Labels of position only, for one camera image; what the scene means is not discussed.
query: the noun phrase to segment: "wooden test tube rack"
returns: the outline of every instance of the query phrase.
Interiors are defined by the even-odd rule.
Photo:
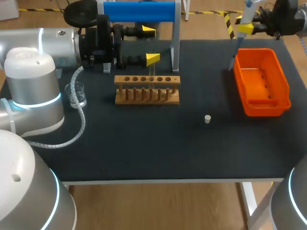
[[[115,104],[179,104],[180,76],[116,75],[114,83],[118,85]],[[137,88],[142,85],[150,88]]]

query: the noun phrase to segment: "black wheel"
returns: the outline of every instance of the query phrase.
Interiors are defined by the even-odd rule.
[[[68,5],[64,10],[64,20],[68,25],[77,28],[88,28],[97,25],[97,2],[81,0]]]

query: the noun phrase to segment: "yellow and black caution tape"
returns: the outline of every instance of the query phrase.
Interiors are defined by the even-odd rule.
[[[59,9],[19,9],[21,12],[37,12],[37,11],[46,11],[46,12],[60,12]]]
[[[243,11],[190,11],[189,14],[219,14],[223,15],[224,13],[243,13]]]
[[[234,30],[232,28],[232,25],[230,23],[230,18],[229,18],[229,14],[228,13],[224,13],[224,20],[227,26],[227,30],[228,30],[228,34],[230,36],[230,39],[234,39],[235,37],[235,33]]]
[[[46,12],[59,12],[59,9],[19,9],[22,12],[37,12],[37,11],[46,11]],[[189,14],[220,14],[223,13],[243,13],[243,11],[190,11]]]

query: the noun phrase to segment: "metal frame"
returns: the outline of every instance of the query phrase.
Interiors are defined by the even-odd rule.
[[[104,14],[104,1],[97,0],[98,14]],[[171,49],[173,73],[179,72],[179,48],[180,48],[180,21],[181,21],[181,0],[175,0],[175,20],[173,22],[173,34]],[[110,73],[111,63],[104,63],[104,73]]]
[[[190,0],[182,0],[184,11],[186,13],[186,21],[189,20],[189,13],[190,13]]]
[[[178,184],[178,183],[250,183],[250,182],[281,182],[283,178],[255,179],[175,179],[175,180],[115,180],[115,181],[63,181],[65,185],[96,185],[96,184]]]
[[[280,182],[274,182],[258,206],[251,182],[240,183],[247,216],[248,230],[260,230],[261,227],[269,220],[271,213],[271,198],[279,183]]]

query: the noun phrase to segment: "pipette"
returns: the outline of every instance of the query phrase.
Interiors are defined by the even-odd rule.
[[[245,0],[245,9],[243,11],[243,16],[240,22],[240,25],[244,24],[248,27],[253,22],[254,15],[256,13],[256,10],[258,8],[258,4],[264,0]],[[237,46],[235,53],[233,57],[231,58],[230,65],[229,65],[229,71],[233,68],[235,64],[235,58],[238,53],[238,50],[240,49],[244,38],[247,36],[248,33],[245,33],[245,27],[240,26],[239,27],[239,33],[237,35]]]

